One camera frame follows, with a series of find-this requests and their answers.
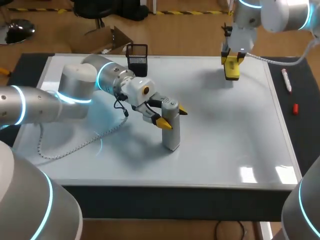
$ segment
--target black mesh cup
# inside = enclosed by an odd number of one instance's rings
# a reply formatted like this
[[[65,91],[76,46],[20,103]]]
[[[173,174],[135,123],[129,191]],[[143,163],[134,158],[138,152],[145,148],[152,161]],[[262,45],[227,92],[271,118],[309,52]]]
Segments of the black mesh cup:
[[[148,45],[128,44],[125,56],[128,60],[128,68],[137,77],[146,77],[148,74]]]

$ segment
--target red marker cap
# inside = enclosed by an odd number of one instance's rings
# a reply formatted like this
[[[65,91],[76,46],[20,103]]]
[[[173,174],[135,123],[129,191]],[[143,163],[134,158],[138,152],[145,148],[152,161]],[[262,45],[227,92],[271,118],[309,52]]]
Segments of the red marker cap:
[[[299,113],[299,105],[297,103],[293,104],[292,113],[293,113],[293,115],[298,115],[298,113]]]

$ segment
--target floor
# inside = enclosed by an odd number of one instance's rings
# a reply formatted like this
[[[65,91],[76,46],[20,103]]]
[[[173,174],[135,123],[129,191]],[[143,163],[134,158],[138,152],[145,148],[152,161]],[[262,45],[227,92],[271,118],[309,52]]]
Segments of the floor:
[[[16,0],[12,8],[70,8],[68,0],[49,2]],[[157,9],[180,11],[220,10],[224,0],[158,0]],[[76,17],[72,12],[11,12],[12,18],[22,18],[36,25],[35,35],[21,43],[0,46],[0,67],[13,70],[22,53],[69,53],[68,39],[76,38],[95,28],[93,20]],[[144,21],[134,22],[118,16],[104,19],[106,25],[117,26],[135,43],[148,44],[150,55],[219,56],[224,39],[221,26],[230,23],[227,15],[150,15]],[[258,56],[299,56],[312,39],[309,32],[267,33],[258,29],[258,39],[253,53]],[[307,57],[312,72],[320,84],[317,56],[320,47]],[[0,85],[7,82],[0,76]],[[182,220],[87,220],[84,222],[82,240],[144,240],[184,239],[212,240],[216,221]],[[244,222],[245,240],[255,240],[253,223]],[[272,224],[276,233],[279,223]],[[219,227],[219,240],[239,240],[240,228],[236,222],[223,222]]]

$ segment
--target black chair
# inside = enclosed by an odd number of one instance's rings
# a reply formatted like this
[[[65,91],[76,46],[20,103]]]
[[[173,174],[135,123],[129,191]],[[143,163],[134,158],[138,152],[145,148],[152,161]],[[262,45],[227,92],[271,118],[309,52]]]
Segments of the black chair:
[[[35,25],[25,19],[11,19],[7,4],[14,0],[0,0],[0,12],[4,23],[0,23],[0,45],[9,45],[20,43],[31,37],[35,31]]]
[[[84,19],[94,19],[97,29],[104,28],[102,18],[115,14],[118,0],[71,0],[74,2],[73,12]]]

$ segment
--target cable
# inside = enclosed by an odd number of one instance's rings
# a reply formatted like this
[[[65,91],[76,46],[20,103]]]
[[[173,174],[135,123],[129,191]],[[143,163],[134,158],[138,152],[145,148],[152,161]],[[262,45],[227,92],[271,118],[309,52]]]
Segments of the cable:
[[[297,65],[297,64],[301,63],[302,60],[307,56],[307,54],[310,51],[310,49],[315,47],[319,43],[320,43],[320,39],[318,39],[318,38],[315,38],[312,41],[310,41],[309,44],[307,45],[306,49],[304,50],[304,53],[302,54],[302,56],[297,61],[294,61],[294,62],[272,61],[272,60],[265,59],[265,58],[260,57],[260,56],[253,55],[253,54],[251,54],[249,52],[247,53],[247,55],[252,57],[252,58],[254,58],[254,59],[258,59],[258,60],[267,62],[269,64],[282,65],[282,66],[294,66],[294,65]]]
[[[221,224],[222,221],[218,221],[217,224],[215,225],[214,227],[214,236],[213,236],[213,240],[218,240],[218,236],[217,236],[217,232],[218,232],[218,226]],[[246,229],[245,229],[245,226],[240,222],[240,221],[236,221],[239,225],[240,225],[240,228],[241,228],[241,231],[242,231],[242,235],[241,235],[241,238],[240,240],[244,240],[245,239],[245,236],[246,236]]]
[[[115,96],[115,102],[113,104],[114,109],[122,109],[124,116],[127,118],[129,117],[128,110],[123,106],[123,104],[120,102],[120,98],[117,95]]]
[[[43,158],[43,159],[48,159],[50,161],[47,161],[47,162],[43,162],[43,163],[39,163],[39,164],[36,164],[36,166],[40,166],[40,165],[45,165],[45,164],[48,164],[50,162],[52,162],[53,160],[58,160],[58,159],[62,159],[70,154],[73,154],[74,152],[84,148],[85,146],[97,141],[97,140],[100,140],[102,139],[103,137],[109,135],[109,134],[112,134],[113,132],[115,132],[116,130],[118,130],[122,125],[125,124],[125,122],[128,120],[127,117],[125,117],[122,122],[120,124],[118,124],[117,126],[114,126],[112,127],[111,129],[108,129],[107,131],[91,138],[90,140],[88,141],[85,141],[84,143],[82,143],[81,145],[71,149],[70,151],[67,151],[63,154],[59,154],[57,156],[47,156],[47,155],[44,155],[43,152],[42,152],[42,142],[43,142],[43,138],[44,138],[44,126],[42,123],[40,123],[40,137],[39,137],[39,142],[37,144],[37,152],[38,154]]]

